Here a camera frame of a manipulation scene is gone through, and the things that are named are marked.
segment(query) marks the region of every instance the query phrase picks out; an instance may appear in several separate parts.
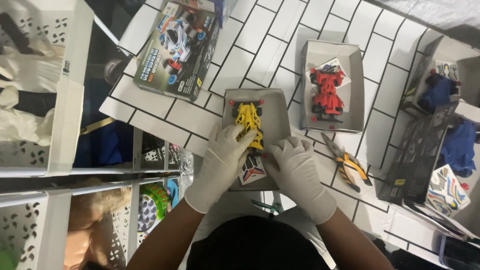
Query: blue toy car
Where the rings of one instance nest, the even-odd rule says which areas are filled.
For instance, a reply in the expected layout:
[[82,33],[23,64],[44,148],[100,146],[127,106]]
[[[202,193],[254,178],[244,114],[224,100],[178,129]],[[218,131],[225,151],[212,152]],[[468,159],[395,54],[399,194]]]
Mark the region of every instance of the blue toy car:
[[421,95],[417,104],[426,112],[433,114],[437,106],[450,103],[450,96],[458,94],[457,86],[461,83],[441,76],[435,69],[431,69],[430,74],[425,80],[428,84],[427,92]]

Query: printed car image on box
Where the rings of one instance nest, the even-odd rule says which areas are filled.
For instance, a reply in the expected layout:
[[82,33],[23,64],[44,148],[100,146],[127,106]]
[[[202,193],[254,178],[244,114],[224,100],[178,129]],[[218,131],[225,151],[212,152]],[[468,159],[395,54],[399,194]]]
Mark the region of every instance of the printed car image on box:
[[195,101],[218,30],[213,13],[168,3],[133,81],[144,90]]

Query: toy car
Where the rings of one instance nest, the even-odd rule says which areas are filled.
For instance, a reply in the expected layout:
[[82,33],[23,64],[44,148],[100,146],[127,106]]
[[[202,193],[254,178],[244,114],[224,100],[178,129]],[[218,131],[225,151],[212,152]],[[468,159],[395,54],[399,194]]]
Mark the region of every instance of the toy car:
[[[312,98],[312,113],[318,114],[319,118],[313,116],[312,122],[317,120],[342,122],[334,117],[343,113],[343,101],[336,95],[336,86],[342,85],[342,75],[343,71],[310,69],[310,81],[317,84],[319,88],[319,93]],[[330,117],[323,118],[324,114],[330,115]]]
[[430,70],[430,76],[425,80],[428,85],[417,102],[418,106],[428,113],[435,113],[437,106],[450,103],[450,96],[458,94],[457,86],[462,85],[447,77],[438,74],[435,69]]
[[233,106],[232,117],[235,117],[235,124],[241,124],[245,128],[238,135],[237,141],[241,140],[247,132],[250,130],[256,130],[257,135],[253,142],[249,145],[250,155],[260,156],[261,153],[257,152],[257,149],[263,150],[264,148],[264,133],[260,129],[261,121],[260,116],[262,115],[262,108],[258,106],[264,103],[263,99],[258,101],[233,101],[230,100],[229,105]]
[[199,46],[206,38],[205,31],[192,27],[197,19],[193,11],[180,10],[178,19],[170,22],[166,18],[156,28],[160,33],[160,44],[170,51],[172,59],[165,61],[163,67],[170,74],[168,84],[179,81],[182,75],[183,63],[187,63],[192,54],[192,48]]

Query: gloved hand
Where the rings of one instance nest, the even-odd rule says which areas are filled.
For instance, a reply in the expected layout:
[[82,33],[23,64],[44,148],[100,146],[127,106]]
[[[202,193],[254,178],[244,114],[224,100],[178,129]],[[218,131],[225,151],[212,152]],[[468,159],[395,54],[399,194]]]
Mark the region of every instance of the gloved hand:
[[221,130],[220,125],[215,124],[210,132],[200,173],[184,196],[197,212],[206,214],[238,177],[247,159],[246,149],[256,136],[256,131],[252,130],[237,142],[243,128],[242,125],[230,125]]
[[265,162],[267,174],[282,193],[307,212],[315,224],[327,221],[335,212],[336,200],[324,189],[322,172],[316,166],[313,146],[296,137],[280,140],[268,148],[278,163]]

